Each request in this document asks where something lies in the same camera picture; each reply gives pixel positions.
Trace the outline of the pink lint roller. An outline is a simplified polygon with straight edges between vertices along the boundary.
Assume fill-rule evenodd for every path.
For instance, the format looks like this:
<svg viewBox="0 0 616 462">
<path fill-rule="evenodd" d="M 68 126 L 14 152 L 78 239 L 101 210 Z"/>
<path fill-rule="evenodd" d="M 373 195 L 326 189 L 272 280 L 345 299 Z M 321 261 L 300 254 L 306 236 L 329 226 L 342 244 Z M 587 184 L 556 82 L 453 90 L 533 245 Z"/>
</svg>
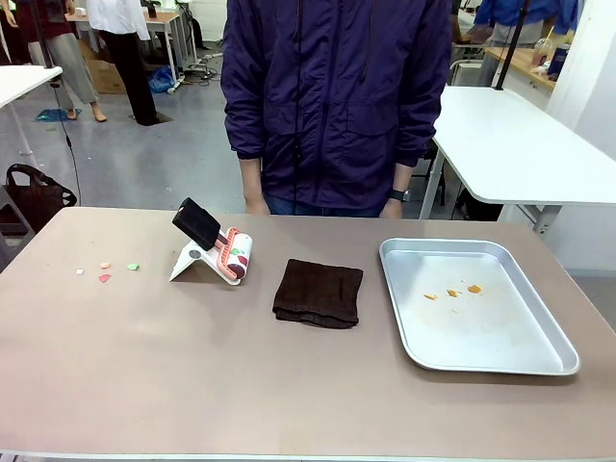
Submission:
<svg viewBox="0 0 616 462">
<path fill-rule="evenodd" d="M 181 250 L 169 277 L 173 281 L 195 262 L 202 262 L 226 283 L 237 286 L 248 270 L 252 238 L 236 227 L 226 230 L 205 209 L 187 197 L 172 224 L 190 238 Z"/>
</svg>

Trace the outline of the dark brown cloth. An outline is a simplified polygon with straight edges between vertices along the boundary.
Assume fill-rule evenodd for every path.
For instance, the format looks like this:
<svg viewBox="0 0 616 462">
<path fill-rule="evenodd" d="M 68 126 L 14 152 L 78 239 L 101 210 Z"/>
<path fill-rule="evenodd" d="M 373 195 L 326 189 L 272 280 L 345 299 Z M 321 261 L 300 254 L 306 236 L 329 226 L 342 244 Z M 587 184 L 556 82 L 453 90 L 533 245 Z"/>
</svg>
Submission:
<svg viewBox="0 0 616 462">
<path fill-rule="evenodd" d="M 272 312 L 280 321 L 352 328 L 359 323 L 357 297 L 363 275 L 361 269 L 290 259 Z"/>
</svg>

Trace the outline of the person's left forearm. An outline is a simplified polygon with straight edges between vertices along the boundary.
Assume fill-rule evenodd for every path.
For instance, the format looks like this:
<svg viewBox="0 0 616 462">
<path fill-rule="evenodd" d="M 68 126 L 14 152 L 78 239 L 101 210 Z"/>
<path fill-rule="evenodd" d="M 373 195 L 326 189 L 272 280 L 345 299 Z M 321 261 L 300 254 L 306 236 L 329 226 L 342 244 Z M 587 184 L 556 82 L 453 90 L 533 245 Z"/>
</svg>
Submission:
<svg viewBox="0 0 616 462">
<path fill-rule="evenodd" d="M 410 184 L 412 172 L 413 168 L 404 164 L 396 163 L 392 189 L 402 193 L 406 192 Z"/>
</svg>

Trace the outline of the person's right forearm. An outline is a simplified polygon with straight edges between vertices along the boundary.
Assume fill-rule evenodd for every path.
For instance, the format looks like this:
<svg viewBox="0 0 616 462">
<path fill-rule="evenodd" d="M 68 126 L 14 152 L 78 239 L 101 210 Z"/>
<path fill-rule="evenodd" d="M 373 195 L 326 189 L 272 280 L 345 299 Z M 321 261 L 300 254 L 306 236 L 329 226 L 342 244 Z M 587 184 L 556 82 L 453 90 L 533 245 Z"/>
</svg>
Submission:
<svg viewBox="0 0 616 462">
<path fill-rule="evenodd" d="M 261 185 L 261 160 L 239 160 L 244 200 L 246 205 L 263 200 L 262 185 Z"/>
</svg>

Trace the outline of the white lint roller stand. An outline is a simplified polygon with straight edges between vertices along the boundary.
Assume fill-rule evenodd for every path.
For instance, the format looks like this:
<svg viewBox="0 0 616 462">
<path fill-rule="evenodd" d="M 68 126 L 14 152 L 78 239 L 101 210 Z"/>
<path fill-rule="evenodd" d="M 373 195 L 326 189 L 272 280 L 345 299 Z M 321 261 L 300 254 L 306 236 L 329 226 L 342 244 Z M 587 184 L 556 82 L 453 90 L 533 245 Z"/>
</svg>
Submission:
<svg viewBox="0 0 616 462">
<path fill-rule="evenodd" d="M 206 269 L 229 286 L 239 286 L 241 280 L 229 268 L 223 267 L 221 257 L 220 248 L 214 246 L 205 250 L 196 242 L 189 241 L 179 252 L 168 281 L 187 279 L 191 272 L 198 273 Z"/>
</svg>

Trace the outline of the person in purple jacket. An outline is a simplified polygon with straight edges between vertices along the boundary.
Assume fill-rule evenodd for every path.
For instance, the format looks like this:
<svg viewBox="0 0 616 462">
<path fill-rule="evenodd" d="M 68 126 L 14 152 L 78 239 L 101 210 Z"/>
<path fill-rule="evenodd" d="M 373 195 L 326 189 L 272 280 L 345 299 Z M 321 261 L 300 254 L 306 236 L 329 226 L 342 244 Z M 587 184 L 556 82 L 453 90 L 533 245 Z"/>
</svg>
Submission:
<svg viewBox="0 0 616 462">
<path fill-rule="evenodd" d="M 379 218 L 449 75 L 449 0 L 227 0 L 221 89 L 270 215 Z"/>
</svg>

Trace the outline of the silver metal tray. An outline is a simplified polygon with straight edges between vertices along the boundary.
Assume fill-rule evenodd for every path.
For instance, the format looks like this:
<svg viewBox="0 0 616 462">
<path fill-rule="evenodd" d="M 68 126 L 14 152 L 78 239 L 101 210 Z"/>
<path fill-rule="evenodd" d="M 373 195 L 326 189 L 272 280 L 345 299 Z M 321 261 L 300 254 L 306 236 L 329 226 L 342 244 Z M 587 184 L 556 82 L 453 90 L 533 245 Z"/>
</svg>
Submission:
<svg viewBox="0 0 616 462">
<path fill-rule="evenodd" d="M 380 245 L 379 257 L 402 345 L 419 366 L 538 376 L 578 372 L 576 349 L 504 246 L 392 238 Z M 473 285 L 482 291 L 469 292 Z"/>
</svg>

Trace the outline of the person in white shirt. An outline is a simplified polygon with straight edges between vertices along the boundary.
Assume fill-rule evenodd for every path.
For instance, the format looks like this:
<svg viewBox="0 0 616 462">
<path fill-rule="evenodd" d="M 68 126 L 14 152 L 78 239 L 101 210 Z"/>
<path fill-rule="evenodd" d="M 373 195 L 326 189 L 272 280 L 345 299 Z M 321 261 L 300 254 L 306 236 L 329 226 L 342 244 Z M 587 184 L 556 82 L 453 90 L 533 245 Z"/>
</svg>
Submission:
<svg viewBox="0 0 616 462">
<path fill-rule="evenodd" d="M 86 0 L 90 26 L 104 40 L 126 88 L 135 121 L 142 126 L 160 122 L 141 58 L 142 41 L 149 40 L 141 0 Z"/>
</svg>

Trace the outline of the cardboard box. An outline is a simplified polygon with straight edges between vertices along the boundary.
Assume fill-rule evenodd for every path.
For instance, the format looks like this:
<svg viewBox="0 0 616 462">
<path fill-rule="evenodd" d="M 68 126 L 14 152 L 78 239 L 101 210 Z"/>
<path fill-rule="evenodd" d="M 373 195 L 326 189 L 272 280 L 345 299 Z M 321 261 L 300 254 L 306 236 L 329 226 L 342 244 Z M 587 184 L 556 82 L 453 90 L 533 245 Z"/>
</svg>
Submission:
<svg viewBox="0 0 616 462">
<path fill-rule="evenodd" d="M 94 51 L 82 40 L 78 41 L 86 62 L 93 86 L 101 94 L 125 94 L 126 88 L 113 63 L 100 60 Z"/>
</svg>

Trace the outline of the clear plastic cup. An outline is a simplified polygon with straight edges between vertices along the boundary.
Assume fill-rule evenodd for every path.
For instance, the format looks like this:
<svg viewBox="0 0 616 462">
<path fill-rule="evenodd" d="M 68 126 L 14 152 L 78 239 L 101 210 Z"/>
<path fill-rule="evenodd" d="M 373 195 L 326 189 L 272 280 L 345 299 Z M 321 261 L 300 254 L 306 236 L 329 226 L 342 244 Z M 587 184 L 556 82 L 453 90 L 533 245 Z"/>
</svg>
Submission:
<svg viewBox="0 0 616 462">
<path fill-rule="evenodd" d="M 548 61 L 554 52 L 554 43 L 550 38 L 540 38 L 533 47 L 532 66 L 541 66 Z"/>
</svg>

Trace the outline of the black fabric bag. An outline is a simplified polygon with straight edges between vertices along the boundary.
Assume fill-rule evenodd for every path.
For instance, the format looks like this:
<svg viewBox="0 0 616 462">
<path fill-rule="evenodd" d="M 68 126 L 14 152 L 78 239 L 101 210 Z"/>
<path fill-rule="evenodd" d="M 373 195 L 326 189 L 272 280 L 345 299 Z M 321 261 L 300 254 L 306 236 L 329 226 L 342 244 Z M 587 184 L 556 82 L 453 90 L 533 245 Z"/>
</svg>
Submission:
<svg viewBox="0 0 616 462">
<path fill-rule="evenodd" d="M 35 232 L 61 209 L 77 204 L 77 196 L 39 169 L 13 164 L 7 169 L 5 189 Z"/>
</svg>

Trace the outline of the blue drink can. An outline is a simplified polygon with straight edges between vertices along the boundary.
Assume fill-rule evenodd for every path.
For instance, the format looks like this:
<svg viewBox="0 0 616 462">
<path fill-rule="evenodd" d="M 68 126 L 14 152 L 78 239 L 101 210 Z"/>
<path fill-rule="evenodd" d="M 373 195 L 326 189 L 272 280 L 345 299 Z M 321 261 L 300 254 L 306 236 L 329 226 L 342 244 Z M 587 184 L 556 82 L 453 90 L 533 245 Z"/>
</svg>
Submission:
<svg viewBox="0 0 616 462">
<path fill-rule="evenodd" d="M 570 48 L 570 44 L 563 43 L 555 49 L 551 63 L 547 70 L 547 77 L 550 81 L 555 82 L 558 79 L 564 66 L 564 63 L 567 59 Z"/>
</svg>

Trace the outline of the person in blue jacket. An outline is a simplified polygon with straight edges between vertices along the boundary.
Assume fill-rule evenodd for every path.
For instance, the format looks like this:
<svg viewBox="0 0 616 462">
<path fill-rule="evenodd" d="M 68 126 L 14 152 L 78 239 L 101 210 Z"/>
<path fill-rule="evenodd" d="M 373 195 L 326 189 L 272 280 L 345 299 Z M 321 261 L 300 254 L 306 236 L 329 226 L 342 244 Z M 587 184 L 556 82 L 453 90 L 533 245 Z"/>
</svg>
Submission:
<svg viewBox="0 0 616 462">
<path fill-rule="evenodd" d="M 579 0 L 482 0 L 468 35 L 472 42 L 500 47 L 511 42 L 524 15 L 518 45 L 532 47 L 544 35 L 552 32 L 553 44 L 565 43 L 578 25 Z"/>
</svg>

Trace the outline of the person in grey trousers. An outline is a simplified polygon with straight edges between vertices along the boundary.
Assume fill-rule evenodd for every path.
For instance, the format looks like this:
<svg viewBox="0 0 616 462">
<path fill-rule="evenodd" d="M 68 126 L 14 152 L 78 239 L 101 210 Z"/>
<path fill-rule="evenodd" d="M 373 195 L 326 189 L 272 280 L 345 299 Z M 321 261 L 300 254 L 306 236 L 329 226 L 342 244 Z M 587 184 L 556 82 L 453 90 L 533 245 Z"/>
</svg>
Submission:
<svg viewBox="0 0 616 462">
<path fill-rule="evenodd" d="M 73 0 L 0 0 L 0 6 L 8 24 L 25 38 L 32 63 L 46 64 L 39 42 L 42 38 L 50 63 L 63 70 L 57 96 L 67 117 L 75 120 L 78 115 L 65 83 L 82 103 L 90 105 L 97 122 L 106 122 L 78 40 L 65 17 L 67 13 L 75 12 Z"/>
</svg>

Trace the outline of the small white table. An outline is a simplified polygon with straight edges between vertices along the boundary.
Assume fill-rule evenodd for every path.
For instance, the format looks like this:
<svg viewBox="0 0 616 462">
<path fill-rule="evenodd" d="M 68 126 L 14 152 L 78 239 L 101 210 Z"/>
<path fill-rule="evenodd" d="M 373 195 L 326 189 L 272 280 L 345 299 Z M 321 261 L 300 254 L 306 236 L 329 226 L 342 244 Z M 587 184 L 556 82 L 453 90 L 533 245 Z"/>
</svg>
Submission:
<svg viewBox="0 0 616 462">
<path fill-rule="evenodd" d="M 28 156 L 34 166 L 37 164 L 36 158 L 22 129 L 13 102 L 26 93 L 58 78 L 62 72 L 58 66 L 50 68 L 29 64 L 0 66 L 0 109 L 9 108 L 20 141 L 20 153 Z"/>
</svg>

